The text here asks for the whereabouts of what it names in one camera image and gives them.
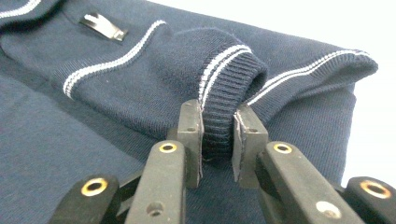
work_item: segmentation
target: white background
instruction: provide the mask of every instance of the white background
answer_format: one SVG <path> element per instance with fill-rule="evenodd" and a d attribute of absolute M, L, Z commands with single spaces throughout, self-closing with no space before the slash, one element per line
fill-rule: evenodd
<path fill-rule="evenodd" d="M 358 102 L 343 185 L 350 177 L 367 175 L 396 188 L 396 13 L 392 1 L 152 1 L 369 52 L 379 70 L 356 85 Z"/>

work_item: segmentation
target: white trim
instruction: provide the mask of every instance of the white trim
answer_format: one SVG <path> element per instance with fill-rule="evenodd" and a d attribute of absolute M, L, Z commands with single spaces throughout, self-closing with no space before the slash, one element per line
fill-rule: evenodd
<path fill-rule="evenodd" d="M 344 55 L 344 54 L 354 54 L 356 56 L 363 55 L 363 56 L 371 58 L 370 55 L 366 52 L 358 52 L 358 51 L 349 50 L 349 49 L 333 52 L 331 54 L 328 54 L 328 55 L 320 58 L 319 60 L 315 61 L 314 63 L 309 64 L 306 67 L 290 70 L 288 72 L 284 72 L 282 74 L 279 74 L 279 75 L 271 78 L 258 91 L 260 94 L 258 94 L 253 99 L 251 99 L 247 104 L 253 105 L 257 101 L 259 101 L 264 95 L 266 95 L 269 91 L 273 90 L 275 87 L 279 86 L 283 82 L 285 82 L 293 77 L 308 76 L 308 75 L 312 74 L 313 72 L 315 72 L 317 69 L 319 69 L 323 64 L 330 61 L 331 59 L 336 58 L 340 55 Z"/>
<path fill-rule="evenodd" d="M 95 73 L 95 72 L 99 72 L 102 70 L 106 70 L 109 68 L 114 68 L 114 67 L 123 65 L 123 64 L 127 63 L 128 61 L 130 61 L 143 48 L 146 41 L 148 40 L 150 35 L 154 32 L 154 30 L 161 24 L 165 24 L 165 23 L 166 23 L 165 21 L 155 21 L 154 23 L 152 23 L 152 25 L 149 27 L 149 29 L 147 30 L 147 32 L 143 36 L 143 38 L 131 50 L 129 50 L 124 56 L 118 58 L 117 60 L 107 62 L 107 63 L 99 63 L 99 64 L 95 64 L 92 66 L 78 69 L 76 72 L 71 74 L 64 82 L 64 94 L 67 95 L 70 99 L 72 99 L 71 92 L 73 90 L 73 87 L 83 77 L 85 77 L 91 73 Z"/>
<path fill-rule="evenodd" d="M 13 9 L 10 11 L 0 12 L 0 19 L 8 17 L 16 17 L 29 13 L 40 4 L 41 0 L 29 0 L 23 7 Z"/>
<path fill-rule="evenodd" d="M 207 66 L 207 68 L 205 69 L 204 73 L 201 76 L 201 82 L 199 84 L 199 98 L 198 98 L 199 102 L 202 102 L 203 100 L 206 82 L 210 74 L 212 73 L 213 69 L 215 69 L 215 66 L 218 65 L 218 63 L 223 61 L 225 58 L 229 57 L 232 53 L 240 49 L 250 49 L 250 48 L 245 45 L 234 45 L 232 47 L 227 48 L 222 53 L 218 54 L 218 56 L 216 56 L 214 59 L 212 59 L 212 61 Z"/>
<path fill-rule="evenodd" d="M 219 73 L 221 72 L 221 70 L 227 66 L 228 63 L 230 63 L 230 61 L 232 61 L 234 58 L 236 58 L 238 55 L 243 54 L 243 53 L 251 53 L 250 49 L 242 49 L 237 51 L 235 54 L 233 54 L 231 57 L 229 57 L 226 61 L 222 62 L 219 67 L 216 69 L 216 71 L 213 73 L 212 77 L 210 77 L 209 82 L 207 83 L 207 87 L 205 89 L 205 93 L 204 93 L 204 97 L 202 100 L 202 111 L 205 110 L 205 103 L 206 103 L 206 99 L 207 96 L 210 93 L 210 90 L 212 89 L 213 84 L 215 84 L 216 79 L 219 76 Z"/>

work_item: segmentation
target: knit fabric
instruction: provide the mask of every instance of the knit fabric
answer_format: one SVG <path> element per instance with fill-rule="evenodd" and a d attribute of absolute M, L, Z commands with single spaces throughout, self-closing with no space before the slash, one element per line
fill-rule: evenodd
<path fill-rule="evenodd" d="M 123 180 L 142 168 L 190 99 L 203 110 L 210 162 L 187 195 L 189 223 L 262 222 L 256 193 L 233 184 L 241 104 L 271 139 L 291 142 L 340 181 L 353 85 L 377 69 L 368 53 L 144 1 L 4 2 L 1 223 L 45 222 L 86 175 Z M 128 35 L 110 40 L 79 23 L 92 12 Z"/>

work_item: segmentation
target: hole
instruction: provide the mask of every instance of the hole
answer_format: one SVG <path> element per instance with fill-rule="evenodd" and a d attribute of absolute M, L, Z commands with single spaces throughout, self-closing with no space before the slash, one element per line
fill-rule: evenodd
<path fill-rule="evenodd" d="M 148 205 L 146 212 L 150 217 L 158 217 L 163 213 L 163 203 L 154 202 Z"/>
<path fill-rule="evenodd" d="M 374 181 L 365 180 L 361 182 L 361 188 L 368 194 L 371 194 L 376 198 L 387 199 L 392 196 L 387 188 L 378 183 L 375 183 Z"/>
<path fill-rule="evenodd" d="M 289 147 L 286 144 L 275 144 L 274 150 L 276 150 L 277 152 L 283 153 L 283 154 L 289 154 L 292 152 L 291 147 Z"/>
<path fill-rule="evenodd" d="M 165 143 L 160 146 L 160 151 L 163 153 L 171 153 L 176 151 L 177 146 L 172 143 Z"/>
<path fill-rule="evenodd" d="M 81 188 L 81 194 L 87 197 L 95 196 L 107 188 L 107 181 L 103 178 L 94 178 L 87 181 Z"/>
<path fill-rule="evenodd" d="M 88 186 L 88 190 L 96 190 L 99 189 L 100 187 L 102 187 L 101 183 L 93 183 Z"/>
<path fill-rule="evenodd" d="M 318 211 L 325 217 L 338 219 L 341 218 L 340 209 L 338 209 L 334 204 L 328 202 L 317 202 Z"/>

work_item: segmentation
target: dark blue cloth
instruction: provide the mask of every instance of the dark blue cloth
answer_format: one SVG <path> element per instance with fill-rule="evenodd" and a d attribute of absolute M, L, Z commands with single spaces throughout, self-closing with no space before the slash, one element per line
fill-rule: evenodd
<path fill-rule="evenodd" d="M 215 159 L 188 191 L 188 223 L 263 221 L 256 192 L 233 182 L 240 104 L 340 182 L 353 84 L 377 68 L 367 53 L 144 1 L 26 3 L 0 4 L 0 223 L 46 222 L 81 178 L 142 168 L 190 99 Z M 129 34 L 79 23 L 92 12 Z"/>

